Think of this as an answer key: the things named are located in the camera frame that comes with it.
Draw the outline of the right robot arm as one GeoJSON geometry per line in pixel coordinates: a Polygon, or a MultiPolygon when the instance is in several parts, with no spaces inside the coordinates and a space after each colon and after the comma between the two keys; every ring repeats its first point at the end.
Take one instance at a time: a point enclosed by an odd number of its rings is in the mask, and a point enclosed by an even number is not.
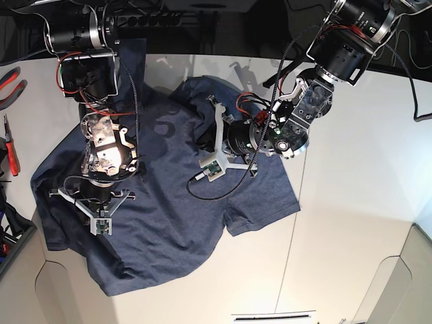
{"type": "Polygon", "coordinates": [[[129,1],[2,1],[1,7],[42,18],[44,50],[58,60],[56,85],[80,108],[80,173],[50,175],[50,186],[38,196],[38,214],[54,203],[92,221],[109,221],[135,199],[132,180],[144,167],[140,141],[122,122],[119,77],[128,69],[119,56],[123,29],[117,21],[150,7],[129,1]]]}

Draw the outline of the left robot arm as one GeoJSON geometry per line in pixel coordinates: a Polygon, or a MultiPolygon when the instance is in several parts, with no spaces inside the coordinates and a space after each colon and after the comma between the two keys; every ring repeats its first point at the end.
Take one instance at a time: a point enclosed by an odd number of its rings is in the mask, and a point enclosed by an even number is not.
{"type": "Polygon", "coordinates": [[[378,50],[388,44],[402,16],[431,9],[430,1],[335,1],[306,57],[314,67],[301,71],[289,93],[280,91],[263,110],[234,121],[214,96],[214,151],[199,161],[196,180],[214,181],[228,169],[257,172],[253,154],[291,159],[305,151],[308,129],[330,107],[338,82],[354,86],[378,50]]]}

